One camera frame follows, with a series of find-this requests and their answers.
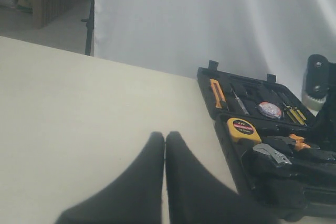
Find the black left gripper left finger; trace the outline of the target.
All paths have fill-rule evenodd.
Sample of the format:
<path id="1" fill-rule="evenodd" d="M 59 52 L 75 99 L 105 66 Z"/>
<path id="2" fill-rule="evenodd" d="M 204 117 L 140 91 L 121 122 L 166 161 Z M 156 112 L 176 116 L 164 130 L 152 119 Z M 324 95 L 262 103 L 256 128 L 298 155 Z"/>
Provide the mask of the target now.
<path id="1" fill-rule="evenodd" d="M 165 141 L 152 132 L 131 165 L 106 188 L 63 211 L 57 223 L 161 223 Z"/>

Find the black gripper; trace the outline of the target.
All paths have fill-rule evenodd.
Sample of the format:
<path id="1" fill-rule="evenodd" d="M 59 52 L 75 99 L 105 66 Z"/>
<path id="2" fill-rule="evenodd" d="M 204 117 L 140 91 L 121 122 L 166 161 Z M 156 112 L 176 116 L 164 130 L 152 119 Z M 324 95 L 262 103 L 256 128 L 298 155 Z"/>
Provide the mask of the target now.
<path id="1" fill-rule="evenodd" d="M 335 98 L 327 98 L 316 116 L 312 132 L 323 148 L 335 152 Z"/>

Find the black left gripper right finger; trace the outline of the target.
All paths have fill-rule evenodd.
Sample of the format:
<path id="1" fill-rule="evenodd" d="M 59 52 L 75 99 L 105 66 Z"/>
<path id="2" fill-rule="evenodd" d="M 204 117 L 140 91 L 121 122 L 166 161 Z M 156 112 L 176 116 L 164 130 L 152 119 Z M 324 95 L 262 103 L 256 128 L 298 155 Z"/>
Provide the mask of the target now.
<path id="1" fill-rule="evenodd" d="M 279 223 L 270 211 L 213 176 L 177 131 L 166 137 L 165 164 L 171 223 Z"/>

